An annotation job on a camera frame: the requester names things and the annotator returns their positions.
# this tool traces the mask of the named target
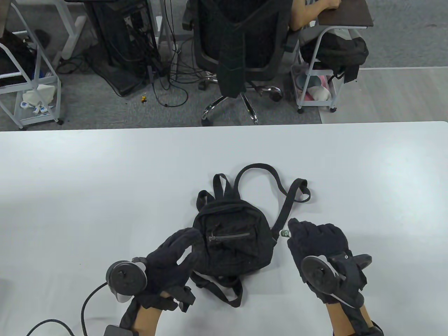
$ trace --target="wooden desk surface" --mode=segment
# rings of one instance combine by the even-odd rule
[[[320,26],[373,27],[366,0],[342,0],[338,9],[319,14]]]

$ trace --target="chair backrest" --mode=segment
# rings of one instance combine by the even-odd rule
[[[293,0],[190,0],[194,55],[236,98],[247,81],[272,79],[283,52]]]

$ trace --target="backpack zipper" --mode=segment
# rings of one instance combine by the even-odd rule
[[[213,233],[210,237],[208,237],[208,241],[217,241],[217,240],[228,240],[228,239],[237,239],[250,236],[250,233],[240,233],[240,234],[231,234],[228,236],[214,236]]]

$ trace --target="white floor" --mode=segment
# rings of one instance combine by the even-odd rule
[[[361,69],[322,123],[448,121],[448,67]]]

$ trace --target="small bottle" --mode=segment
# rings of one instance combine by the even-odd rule
[[[281,230],[280,231],[280,235],[282,236],[282,237],[287,237],[287,238],[291,238],[292,236],[291,236],[291,232],[289,231],[289,230]]]

